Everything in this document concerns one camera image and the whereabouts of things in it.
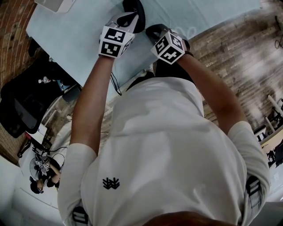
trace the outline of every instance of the desk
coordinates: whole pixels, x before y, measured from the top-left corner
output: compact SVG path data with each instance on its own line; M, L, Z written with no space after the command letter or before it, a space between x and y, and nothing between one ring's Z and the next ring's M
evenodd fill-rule
M146 28L162 23L188 39L244 12L261 7L260 0L141 0ZM77 0L67 13L38 5L28 23L32 37L80 85L98 58L99 36L109 19L123 12L122 0ZM156 58L145 32L115 61L113 73L122 86ZM115 92L110 83L107 98Z
M265 153L276 148L283 140L283 126L278 128L274 133L260 142L260 145Z

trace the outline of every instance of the white box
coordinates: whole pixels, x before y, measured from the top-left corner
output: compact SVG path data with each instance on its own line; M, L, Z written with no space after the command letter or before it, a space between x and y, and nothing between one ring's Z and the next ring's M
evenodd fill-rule
M52 12L68 12L75 0L34 0Z
M168 64L175 63L185 54L182 39L169 31L155 44L151 52Z
M132 33L104 26L100 38L99 54L118 58L129 48L134 37Z

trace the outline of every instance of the shirt sleeve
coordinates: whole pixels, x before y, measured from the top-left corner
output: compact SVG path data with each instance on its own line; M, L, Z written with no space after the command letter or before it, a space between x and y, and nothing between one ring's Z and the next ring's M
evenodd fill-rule
M95 159L96 154L89 146L74 143L68 147L58 190L58 209L63 222L80 203L81 180Z
M270 173L267 155L257 141L249 123L237 122L229 131L228 137L236 146L247 167L247 179L255 176L260 181L262 201L264 204L270 190Z

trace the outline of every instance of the brick wall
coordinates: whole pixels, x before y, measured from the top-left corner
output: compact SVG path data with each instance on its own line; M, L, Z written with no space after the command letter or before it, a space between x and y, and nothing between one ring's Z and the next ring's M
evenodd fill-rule
M0 89L5 83L24 71L34 57L28 55L30 39L26 27L36 4L33 0L0 0ZM10 155L13 162L24 141L24 136L11 137L0 124L0 154Z

